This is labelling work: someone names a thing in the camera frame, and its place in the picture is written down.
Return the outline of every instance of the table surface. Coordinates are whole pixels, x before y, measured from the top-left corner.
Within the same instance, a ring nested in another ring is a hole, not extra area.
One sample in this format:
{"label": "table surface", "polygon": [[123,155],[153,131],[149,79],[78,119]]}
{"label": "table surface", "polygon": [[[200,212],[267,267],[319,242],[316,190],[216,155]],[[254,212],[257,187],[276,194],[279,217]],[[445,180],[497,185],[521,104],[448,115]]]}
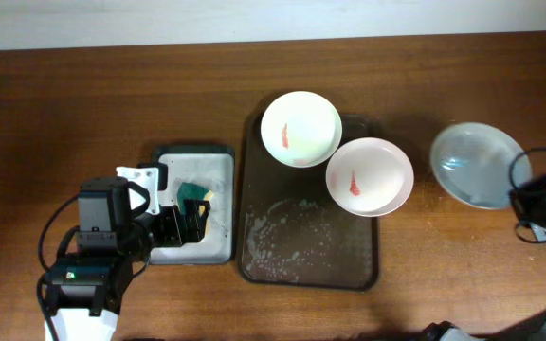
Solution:
{"label": "table surface", "polygon": [[[444,320],[488,333],[545,309],[546,245],[520,242],[509,209],[449,197],[428,149],[463,121],[494,125],[523,148],[546,146],[546,32],[5,51],[0,339],[43,337],[37,241],[83,180],[193,141],[235,148],[239,175],[246,118],[293,90],[375,119],[414,166],[412,195],[381,219],[378,283],[362,294],[249,284],[234,260],[153,266],[126,292],[114,339],[325,339]],[[535,163],[546,170],[546,158]],[[72,207],[54,224],[48,261],[75,222]]]}

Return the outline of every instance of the black tray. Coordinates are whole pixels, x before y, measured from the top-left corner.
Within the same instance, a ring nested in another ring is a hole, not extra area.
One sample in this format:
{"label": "black tray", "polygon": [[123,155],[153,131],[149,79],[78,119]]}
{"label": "black tray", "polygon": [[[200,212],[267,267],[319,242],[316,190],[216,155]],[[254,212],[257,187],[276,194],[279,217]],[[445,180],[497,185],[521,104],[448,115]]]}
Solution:
{"label": "black tray", "polygon": [[[326,188],[327,162],[285,166],[264,148],[262,116],[249,122],[237,263],[251,282],[365,291],[378,279],[378,220],[338,206]],[[372,136],[368,120],[341,116],[341,145]]]}

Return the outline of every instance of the white wall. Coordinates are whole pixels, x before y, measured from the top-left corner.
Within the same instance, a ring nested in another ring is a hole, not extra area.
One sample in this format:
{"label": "white wall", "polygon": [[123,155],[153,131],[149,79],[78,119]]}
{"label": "white wall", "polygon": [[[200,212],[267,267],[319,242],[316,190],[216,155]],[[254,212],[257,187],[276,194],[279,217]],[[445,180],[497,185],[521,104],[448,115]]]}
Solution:
{"label": "white wall", "polygon": [[0,0],[0,49],[546,30],[546,0]]}

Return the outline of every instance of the green sponge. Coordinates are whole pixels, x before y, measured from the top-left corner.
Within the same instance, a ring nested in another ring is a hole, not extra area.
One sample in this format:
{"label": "green sponge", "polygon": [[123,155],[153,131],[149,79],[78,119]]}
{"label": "green sponge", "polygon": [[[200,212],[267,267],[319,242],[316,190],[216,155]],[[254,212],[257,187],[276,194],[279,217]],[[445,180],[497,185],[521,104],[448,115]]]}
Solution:
{"label": "green sponge", "polygon": [[[180,214],[185,214],[185,199],[209,201],[212,195],[214,195],[214,193],[212,193],[209,189],[203,188],[199,185],[195,185],[192,183],[180,184],[178,192],[176,193],[176,200],[178,200],[178,208],[180,209]],[[203,208],[200,207],[200,215],[203,214],[202,210]]]}

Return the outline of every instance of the wooden table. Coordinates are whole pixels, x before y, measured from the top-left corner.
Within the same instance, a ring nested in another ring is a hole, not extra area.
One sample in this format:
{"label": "wooden table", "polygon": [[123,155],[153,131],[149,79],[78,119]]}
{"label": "wooden table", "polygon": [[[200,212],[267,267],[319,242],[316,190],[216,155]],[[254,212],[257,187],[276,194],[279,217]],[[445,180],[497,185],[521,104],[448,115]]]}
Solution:
{"label": "wooden table", "polygon": [[[546,146],[546,32],[8,51],[0,52],[0,339],[44,337],[37,241],[83,180],[148,161],[160,144],[213,141],[241,155],[245,119],[299,89],[376,119],[413,163],[412,195],[381,220],[378,283],[359,294],[248,284],[235,261],[153,266],[126,292],[115,339],[324,339],[443,320],[486,333],[546,307],[546,245],[520,242],[511,210],[453,200],[428,167],[433,137],[455,122]],[[546,170],[546,158],[535,160]],[[73,207],[53,226],[48,261],[75,222]]]}

